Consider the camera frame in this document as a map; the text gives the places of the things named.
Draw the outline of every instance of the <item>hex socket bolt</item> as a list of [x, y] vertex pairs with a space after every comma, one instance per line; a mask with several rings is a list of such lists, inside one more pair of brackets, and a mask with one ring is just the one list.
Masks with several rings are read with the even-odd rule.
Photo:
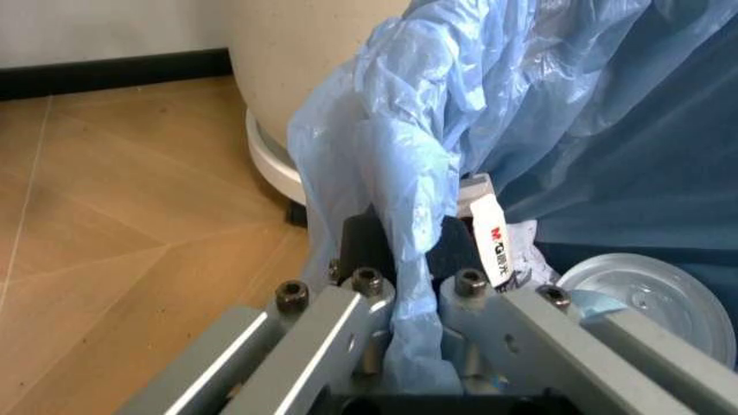
[[375, 297], [382, 294], [383, 280], [381, 272], [368, 266], [362, 266], [351, 275], [351, 287], [366, 297]]
[[536, 289], [536, 292], [561, 311], [565, 311], [571, 304], [571, 296], [561, 287], [549, 284], [541, 285]]
[[297, 280], [281, 283], [274, 291], [277, 310], [284, 314], [297, 314], [308, 308], [308, 286]]
[[478, 297], [486, 287], [487, 276], [473, 268], [459, 270], [454, 276], [454, 291], [461, 297]]

